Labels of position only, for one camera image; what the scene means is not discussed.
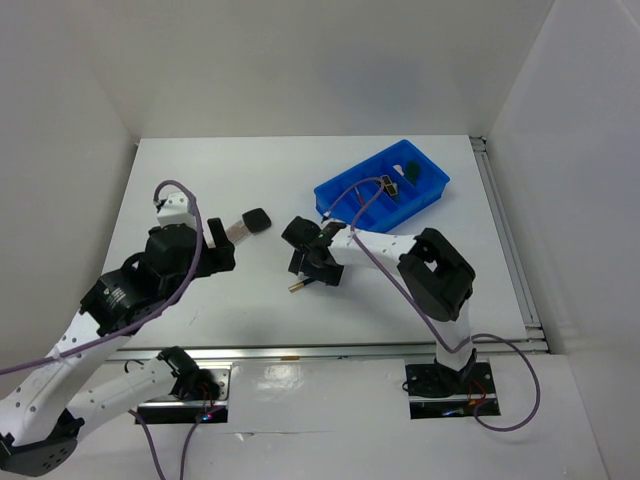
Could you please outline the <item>red silver lip gloss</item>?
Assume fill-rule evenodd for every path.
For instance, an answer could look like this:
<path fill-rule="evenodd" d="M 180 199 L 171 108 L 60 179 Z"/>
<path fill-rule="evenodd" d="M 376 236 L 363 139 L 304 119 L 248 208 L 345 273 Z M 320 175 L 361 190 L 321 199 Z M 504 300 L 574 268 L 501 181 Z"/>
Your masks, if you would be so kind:
<path fill-rule="evenodd" d="M 366 201 L 364 199 L 364 196 L 362 195 L 362 192 L 360 191 L 360 189 L 358 187 L 355 188 L 355 192 L 356 192 L 356 197 L 357 197 L 357 200 L 358 200 L 359 204 L 361 206 L 365 206 Z"/>

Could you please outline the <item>aluminium front rail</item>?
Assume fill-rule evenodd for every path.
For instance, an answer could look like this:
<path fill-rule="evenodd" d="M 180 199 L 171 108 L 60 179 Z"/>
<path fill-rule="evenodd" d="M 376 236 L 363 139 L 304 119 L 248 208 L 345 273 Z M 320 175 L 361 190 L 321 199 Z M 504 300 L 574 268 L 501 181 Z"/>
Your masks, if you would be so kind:
<path fill-rule="evenodd" d="M 480 354 L 497 355 L 513 353 L 506 344 L 499 342 L 476 343 Z M 549 353 L 549 346 L 544 339 L 528 339 L 516 342 L 516 346 L 525 353 Z M 356 358 L 356 357 L 406 357 L 429 356 L 436 351 L 435 344 L 371 344 L 371 345 L 330 345 L 330 346 L 298 346 L 298 347 L 265 347 L 265 348 L 191 348 L 182 347 L 194 360 L 252 360 L 252 359 L 301 359 L 301 358 Z M 107 362 L 126 362 L 133 360 L 146 361 L 155 357 L 156 351 L 149 349 L 119 350 L 112 354 Z"/>

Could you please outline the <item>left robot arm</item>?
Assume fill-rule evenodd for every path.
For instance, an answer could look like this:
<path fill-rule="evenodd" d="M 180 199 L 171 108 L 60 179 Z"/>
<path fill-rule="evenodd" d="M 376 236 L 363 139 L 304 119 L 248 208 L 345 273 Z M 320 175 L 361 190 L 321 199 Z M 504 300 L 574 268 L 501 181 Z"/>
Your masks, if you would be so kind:
<path fill-rule="evenodd" d="M 1 468 L 40 477 L 65 462 L 78 443 L 136 405 L 171 396 L 211 406 L 220 384 L 180 347 L 167 347 L 143 365 L 101 386 L 85 383 L 130 339 L 108 334 L 155 312 L 181 295 L 195 247 L 205 242 L 193 227 L 154 227 L 144 251 L 103 274 L 51 351 L 54 362 L 33 370 L 1 402 Z"/>

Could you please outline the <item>dark green labelled round puff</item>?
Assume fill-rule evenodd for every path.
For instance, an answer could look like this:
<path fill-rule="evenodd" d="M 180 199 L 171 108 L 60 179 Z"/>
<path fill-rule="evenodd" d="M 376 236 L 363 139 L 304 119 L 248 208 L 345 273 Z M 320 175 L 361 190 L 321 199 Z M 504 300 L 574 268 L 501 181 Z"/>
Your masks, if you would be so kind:
<path fill-rule="evenodd" d="M 404 173 L 404 177 L 407 181 L 410 182 L 410 179 L 418 180 L 421 173 L 421 167 L 417 162 L 409 161 L 404 168 Z"/>

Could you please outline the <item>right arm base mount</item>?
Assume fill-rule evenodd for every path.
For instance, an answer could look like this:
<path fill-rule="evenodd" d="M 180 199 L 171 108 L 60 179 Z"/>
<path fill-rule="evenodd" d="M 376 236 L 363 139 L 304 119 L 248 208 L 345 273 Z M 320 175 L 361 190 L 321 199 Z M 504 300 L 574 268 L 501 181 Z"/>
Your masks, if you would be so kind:
<path fill-rule="evenodd" d="M 402 390 L 408 396 L 412 420 L 501 415 L 490 363 L 478 362 L 461 382 L 445 380 L 436 365 L 407 364 Z"/>

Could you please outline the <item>black square compact case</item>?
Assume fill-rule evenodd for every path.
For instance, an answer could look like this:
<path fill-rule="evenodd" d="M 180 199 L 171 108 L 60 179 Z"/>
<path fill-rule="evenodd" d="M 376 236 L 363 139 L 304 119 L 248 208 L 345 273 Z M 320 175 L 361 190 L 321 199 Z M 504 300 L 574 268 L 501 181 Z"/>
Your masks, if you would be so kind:
<path fill-rule="evenodd" d="M 271 218 L 263 208 L 255 208 L 242 214 L 246 230 L 251 234 L 258 234 L 272 225 Z"/>

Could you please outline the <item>blue divided plastic bin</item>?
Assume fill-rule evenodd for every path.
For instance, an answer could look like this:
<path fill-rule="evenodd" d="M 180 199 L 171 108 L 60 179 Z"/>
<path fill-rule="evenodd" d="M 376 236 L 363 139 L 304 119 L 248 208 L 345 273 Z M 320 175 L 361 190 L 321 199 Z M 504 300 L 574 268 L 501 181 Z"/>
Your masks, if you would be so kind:
<path fill-rule="evenodd" d="M 316 210 L 386 233 L 439 200 L 449 182 L 414 144 L 401 140 L 317 186 Z"/>

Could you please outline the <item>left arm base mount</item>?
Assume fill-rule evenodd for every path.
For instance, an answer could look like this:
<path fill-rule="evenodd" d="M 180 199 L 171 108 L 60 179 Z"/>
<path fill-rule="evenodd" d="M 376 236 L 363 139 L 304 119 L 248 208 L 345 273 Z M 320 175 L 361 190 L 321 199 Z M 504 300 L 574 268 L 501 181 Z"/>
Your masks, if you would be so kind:
<path fill-rule="evenodd" d="M 180 391 L 141 403 L 137 414 L 149 425 L 203 425 L 228 422 L 231 365 L 200 367 L 195 379 Z"/>

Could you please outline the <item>gold capped dark pencil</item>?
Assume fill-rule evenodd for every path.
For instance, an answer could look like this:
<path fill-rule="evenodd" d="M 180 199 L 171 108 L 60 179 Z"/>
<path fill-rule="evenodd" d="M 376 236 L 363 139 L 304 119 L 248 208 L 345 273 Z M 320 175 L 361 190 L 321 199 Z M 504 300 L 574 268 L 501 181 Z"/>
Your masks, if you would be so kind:
<path fill-rule="evenodd" d="M 310 284 L 312 284 L 314 282 L 315 282 L 315 279 L 306 278 L 306 279 L 303 279 L 303 280 L 301 280 L 301 281 L 289 286 L 288 290 L 289 290 L 290 293 L 295 293 L 295 292 L 301 290 L 302 288 L 304 288 L 304 287 L 306 287 L 306 286 L 308 286 L 308 285 L 310 285 Z"/>

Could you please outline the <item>clear nude eyeshadow palette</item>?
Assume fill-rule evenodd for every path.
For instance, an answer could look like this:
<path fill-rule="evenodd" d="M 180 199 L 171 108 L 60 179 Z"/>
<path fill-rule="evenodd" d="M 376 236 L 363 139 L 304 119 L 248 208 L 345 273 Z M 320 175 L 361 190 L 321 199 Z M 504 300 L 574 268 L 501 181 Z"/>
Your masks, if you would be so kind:
<path fill-rule="evenodd" d="M 238 221 L 225 231 L 228 240 L 233 245 L 238 245 L 251 235 L 250 230 L 243 221 Z"/>

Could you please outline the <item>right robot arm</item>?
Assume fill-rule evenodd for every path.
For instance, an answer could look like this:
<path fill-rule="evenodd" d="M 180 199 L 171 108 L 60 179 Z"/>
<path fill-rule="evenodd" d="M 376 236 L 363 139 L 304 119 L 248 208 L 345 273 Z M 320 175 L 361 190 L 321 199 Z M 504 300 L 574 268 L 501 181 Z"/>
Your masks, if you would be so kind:
<path fill-rule="evenodd" d="M 289 271 L 327 286 L 339 285 L 347 267 L 380 271 L 436 340 L 432 393 L 443 397 L 469 383 L 477 358 L 468 311 L 476 273 L 442 233 L 392 235 L 297 216 L 282 238 L 294 250 Z"/>

